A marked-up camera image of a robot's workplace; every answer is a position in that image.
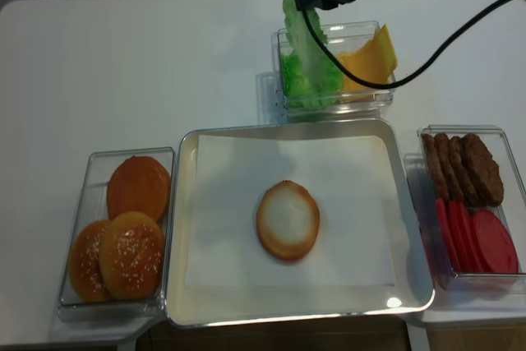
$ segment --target white tabletop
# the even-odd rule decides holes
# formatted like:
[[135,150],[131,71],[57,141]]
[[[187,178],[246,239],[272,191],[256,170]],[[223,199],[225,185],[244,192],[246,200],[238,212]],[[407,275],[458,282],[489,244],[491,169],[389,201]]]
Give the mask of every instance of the white tabletop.
[[[272,71],[270,36],[284,25],[281,1],[39,0],[2,10],[0,345],[116,341],[148,325],[57,319],[88,157],[178,147],[197,128],[268,122],[258,81]],[[493,1],[358,0],[321,19],[386,23],[400,78]],[[526,4],[513,1],[399,89],[387,119],[402,147],[430,123],[492,123],[507,132],[526,174],[525,21]],[[439,294],[422,319],[526,316],[522,298],[482,309],[466,300],[453,306]]]

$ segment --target clear plastic container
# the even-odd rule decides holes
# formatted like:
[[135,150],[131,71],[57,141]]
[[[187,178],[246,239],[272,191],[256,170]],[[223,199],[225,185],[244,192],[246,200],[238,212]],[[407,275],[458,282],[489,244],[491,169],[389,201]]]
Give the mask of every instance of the clear plastic container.
[[[380,29],[378,22],[356,22],[351,24],[324,25],[321,27],[327,35],[327,48],[334,54],[358,51],[372,39]],[[379,116],[393,101],[393,90],[355,90],[339,91],[329,94],[314,94],[288,97],[284,91],[281,57],[289,55],[293,49],[287,41],[287,30],[279,30],[272,38],[273,64],[276,75],[276,103],[287,122],[315,122],[326,119]],[[388,82],[394,82],[391,74]],[[320,105],[303,107],[302,102]]]
[[168,273],[167,257],[169,256],[170,239],[172,236],[172,191],[175,185],[174,175],[176,166],[175,155],[171,147],[147,150],[99,152],[90,156],[88,167],[85,172],[81,199],[76,212],[76,221],[73,228],[70,249],[68,251],[71,250],[77,236],[86,225],[99,219],[108,218],[108,207],[106,205],[108,181],[115,169],[125,159],[134,155],[151,156],[158,160],[168,171],[171,178],[171,192],[168,210],[164,217],[159,221],[159,226],[164,235],[165,256],[160,286],[150,298],[86,303],[83,302],[73,290],[66,265],[58,299],[58,316],[62,321],[100,321],[104,319],[153,316],[157,314],[160,308],[164,305],[166,295],[164,276]]
[[[434,136],[445,133],[464,136],[468,133],[478,135],[498,163],[504,184],[504,200],[498,207],[486,207],[503,223],[514,241],[519,258],[518,274],[458,273],[453,270],[436,217],[434,200],[437,194],[427,167],[426,151],[423,149],[422,134]],[[412,184],[413,202],[417,206],[421,222],[422,238],[430,255],[435,278],[444,289],[469,290],[478,292],[521,293],[526,294],[526,193],[519,171],[511,153],[510,144],[502,129],[492,126],[429,126],[418,131],[422,157],[419,166],[421,177]],[[468,208],[473,213],[480,208]]]

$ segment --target white paper sheet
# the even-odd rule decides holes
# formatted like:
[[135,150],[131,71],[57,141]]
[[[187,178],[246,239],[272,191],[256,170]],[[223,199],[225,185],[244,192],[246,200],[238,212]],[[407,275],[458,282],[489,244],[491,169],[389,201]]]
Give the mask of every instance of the white paper sheet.
[[[381,139],[200,136],[197,155],[187,286],[394,283],[384,207],[397,194]],[[315,246],[293,264],[271,257],[256,235],[263,194],[287,179],[321,212]]]

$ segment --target lettuce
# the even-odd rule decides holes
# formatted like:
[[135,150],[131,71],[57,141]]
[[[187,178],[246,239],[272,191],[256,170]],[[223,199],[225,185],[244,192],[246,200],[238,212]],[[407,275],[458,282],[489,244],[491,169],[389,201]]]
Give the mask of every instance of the lettuce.
[[[281,69],[285,94],[289,97],[298,95],[326,95],[342,89],[342,72],[327,58],[311,36],[303,15],[296,9],[294,0],[283,0],[287,40],[293,51],[289,55],[281,54]],[[321,29],[320,17],[316,11],[308,10],[307,17],[316,35],[323,43],[327,36]],[[327,106],[334,100],[301,100],[291,105],[303,107]]]

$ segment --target floor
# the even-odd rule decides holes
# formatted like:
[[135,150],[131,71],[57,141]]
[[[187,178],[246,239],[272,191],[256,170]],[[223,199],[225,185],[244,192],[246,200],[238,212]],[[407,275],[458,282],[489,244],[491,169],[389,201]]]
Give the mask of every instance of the floor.
[[[427,335],[431,351],[526,349],[526,324],[428,330]],[[115,347],[90,350],[115,351]],[[410,348],[404,321],[395,316],[366,316],[202,330],[180,330],[162,322],[137,340],[136,350],[409,351]]]

